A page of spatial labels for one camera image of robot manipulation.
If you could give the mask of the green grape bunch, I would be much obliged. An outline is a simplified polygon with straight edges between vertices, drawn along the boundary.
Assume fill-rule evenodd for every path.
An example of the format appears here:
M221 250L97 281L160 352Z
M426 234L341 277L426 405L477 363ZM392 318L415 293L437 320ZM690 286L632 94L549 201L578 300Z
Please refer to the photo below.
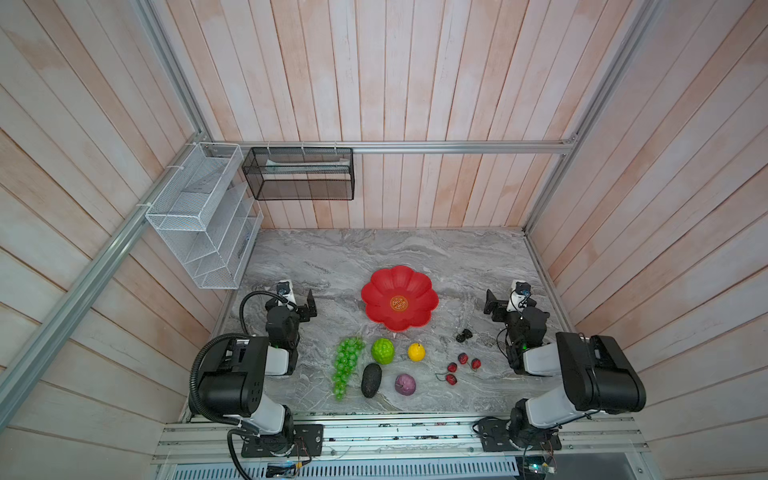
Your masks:
M332 376L333 395L337 400L342 400L345 397L350 377L357 370L363 348L364 341L361 337L345 338L338 345Z

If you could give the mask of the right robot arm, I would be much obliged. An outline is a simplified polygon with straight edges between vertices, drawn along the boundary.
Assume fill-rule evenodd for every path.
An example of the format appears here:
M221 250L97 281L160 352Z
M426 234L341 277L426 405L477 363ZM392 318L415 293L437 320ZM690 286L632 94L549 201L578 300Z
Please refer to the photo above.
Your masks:
M501 352L515 373L561 380L511 410L507 432L516 448L538 446L560 427L595 413L635 413L645 407L642 380L614 338L558 332L552 343L544 342L550 314L538 308L528 283L516 282L506 300L488 290L483 313L504 325Z

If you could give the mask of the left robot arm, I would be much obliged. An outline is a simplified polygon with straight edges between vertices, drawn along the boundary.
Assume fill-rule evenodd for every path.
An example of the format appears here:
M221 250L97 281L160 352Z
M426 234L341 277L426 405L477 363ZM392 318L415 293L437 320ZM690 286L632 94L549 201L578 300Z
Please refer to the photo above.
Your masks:
M221 334L198 352L190 370L189 403L206 419L237 427L244 435L283 437L292 440L292 413L264 392L267 377L290 376L298 357L300 325L317 316L314 295L298 305L287 287L278 291L252 291L238 308L240 333ZM252 335L245 321L247 302L268 299L265 336Z

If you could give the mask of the purple passion fruit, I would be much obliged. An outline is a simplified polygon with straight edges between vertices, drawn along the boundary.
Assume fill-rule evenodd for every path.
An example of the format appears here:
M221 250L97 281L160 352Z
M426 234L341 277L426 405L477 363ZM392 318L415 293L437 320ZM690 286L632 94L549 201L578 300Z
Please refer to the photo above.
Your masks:
M403 396L411 396L415 393L417 384L413 376L409 374L399 374L395 379L395 391Z

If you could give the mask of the yellow lemon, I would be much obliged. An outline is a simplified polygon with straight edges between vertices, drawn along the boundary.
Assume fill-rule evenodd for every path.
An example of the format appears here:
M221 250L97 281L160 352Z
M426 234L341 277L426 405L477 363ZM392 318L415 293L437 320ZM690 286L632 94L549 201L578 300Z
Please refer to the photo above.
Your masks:
M413 362L421 362L426 356L426 349L421 343L412 343L407 350L408 358Z

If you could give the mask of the dark avocado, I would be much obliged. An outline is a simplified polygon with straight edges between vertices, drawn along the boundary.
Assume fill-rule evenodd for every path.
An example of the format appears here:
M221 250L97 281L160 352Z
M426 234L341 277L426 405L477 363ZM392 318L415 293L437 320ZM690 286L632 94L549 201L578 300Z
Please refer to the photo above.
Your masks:
M365 398L373 398L376 395L382 376L382 369L378 363L370 363L364 368L360 389Z

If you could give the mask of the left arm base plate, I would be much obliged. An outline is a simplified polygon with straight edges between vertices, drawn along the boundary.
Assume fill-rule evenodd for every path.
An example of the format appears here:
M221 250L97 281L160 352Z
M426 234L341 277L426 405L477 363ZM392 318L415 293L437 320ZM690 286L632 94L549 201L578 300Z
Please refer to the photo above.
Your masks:
M291 433L285 428L274 435L260 435L245 440L241 456L250 458L283 458L289 456L316 457L321 455L324 426L322 424L297 424Z

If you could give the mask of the bumpy green custard apple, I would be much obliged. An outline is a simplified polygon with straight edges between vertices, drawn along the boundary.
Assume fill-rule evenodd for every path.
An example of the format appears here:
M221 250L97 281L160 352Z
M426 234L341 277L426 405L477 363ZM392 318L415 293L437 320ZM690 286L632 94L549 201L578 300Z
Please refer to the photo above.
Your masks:
M387 338L377 339L372 345L371 355L373 360L380 365L391 364L395 357L393 342Z

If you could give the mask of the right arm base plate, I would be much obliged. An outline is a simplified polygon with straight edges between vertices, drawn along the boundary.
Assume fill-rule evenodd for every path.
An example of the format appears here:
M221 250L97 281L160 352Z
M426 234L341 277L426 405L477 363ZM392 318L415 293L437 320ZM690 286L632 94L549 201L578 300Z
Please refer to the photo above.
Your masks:
M538 429L523 421L483 417L472 425L484 452L523 450L558 451L562 443L557 429Z

